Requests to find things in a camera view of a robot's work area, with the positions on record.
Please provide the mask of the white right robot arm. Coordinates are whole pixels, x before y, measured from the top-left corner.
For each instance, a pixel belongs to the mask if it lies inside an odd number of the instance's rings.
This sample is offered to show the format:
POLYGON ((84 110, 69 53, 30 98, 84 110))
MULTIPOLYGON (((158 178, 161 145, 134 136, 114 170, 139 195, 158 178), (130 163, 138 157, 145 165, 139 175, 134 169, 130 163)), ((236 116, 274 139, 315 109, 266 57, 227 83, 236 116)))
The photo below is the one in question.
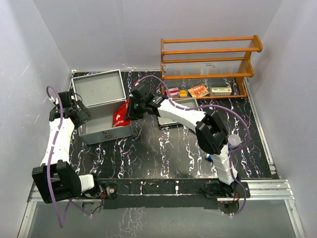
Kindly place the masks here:
POLYGON ((190 109, 166 95, 151 93, 144 85, 131 89, 126 118, 142 119, 144 114, 170 119, 192 130, 201 150, 211 155, 221 184, 228 197, 238 192, 238 172, 232 167, 228 150, 228 131, 216 112, 190 109))

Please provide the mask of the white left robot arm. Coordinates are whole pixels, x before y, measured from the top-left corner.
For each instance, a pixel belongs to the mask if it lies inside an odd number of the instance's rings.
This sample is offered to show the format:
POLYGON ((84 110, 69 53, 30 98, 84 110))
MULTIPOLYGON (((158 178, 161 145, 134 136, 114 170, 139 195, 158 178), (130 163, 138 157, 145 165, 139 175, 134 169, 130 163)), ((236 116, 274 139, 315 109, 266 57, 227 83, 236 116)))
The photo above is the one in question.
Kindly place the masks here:
POLYGON ((96 198, 102 185, 95 175, 79 176, 69 164, 69 149, 73 131, 92 119, 92 115, 73 92, 60 92, 50 111, 50 137, 45 156, 39 167, 32 170, 32 178, 46 204, 87 195, 96 198))

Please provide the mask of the red first aid kit pouch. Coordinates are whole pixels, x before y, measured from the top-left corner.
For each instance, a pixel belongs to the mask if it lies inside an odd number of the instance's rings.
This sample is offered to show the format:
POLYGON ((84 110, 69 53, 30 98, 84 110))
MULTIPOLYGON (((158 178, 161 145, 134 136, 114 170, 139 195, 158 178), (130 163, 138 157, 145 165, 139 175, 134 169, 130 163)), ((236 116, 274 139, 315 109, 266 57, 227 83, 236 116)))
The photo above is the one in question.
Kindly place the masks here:
POLYGON ((123 103, 122 106, 114 113, 112 117, 112 127, 128 126, 131 123, 130 119, 126 119, 125 116, 129 108, 129 99, 123 103))

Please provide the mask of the grey medicine case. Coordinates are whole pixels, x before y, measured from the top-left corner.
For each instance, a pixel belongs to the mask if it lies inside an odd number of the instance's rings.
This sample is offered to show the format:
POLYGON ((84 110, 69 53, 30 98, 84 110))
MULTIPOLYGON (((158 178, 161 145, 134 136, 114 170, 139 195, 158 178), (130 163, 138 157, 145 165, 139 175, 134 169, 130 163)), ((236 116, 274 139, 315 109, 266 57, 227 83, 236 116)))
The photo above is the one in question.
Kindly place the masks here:
POLYGON ((119 69, 77 76, 71 79, 73 90, 83 99, 92 119, 80 126, 79 137, 88 145, 121 139, 133 134, 132 126, 113 127, 113 116, 126 102, 119 69))

